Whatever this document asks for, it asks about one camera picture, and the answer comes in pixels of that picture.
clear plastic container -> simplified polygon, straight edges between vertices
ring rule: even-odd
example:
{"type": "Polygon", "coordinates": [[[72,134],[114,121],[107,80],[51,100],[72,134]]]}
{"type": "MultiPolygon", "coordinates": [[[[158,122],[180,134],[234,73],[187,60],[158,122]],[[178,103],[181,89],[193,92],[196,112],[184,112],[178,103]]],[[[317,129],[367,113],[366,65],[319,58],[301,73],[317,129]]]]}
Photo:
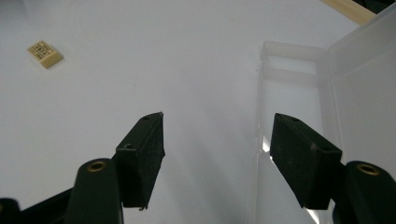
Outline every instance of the clear plastic container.
{"type": "Polygon", "coordinates": [[[275,113],[301,119],[343,150],[396,175],[396,5],[329,49],[266,41],[257,110],[258,155],[248,223],[332,223],[301,209],[268,151],[275,113]]]}

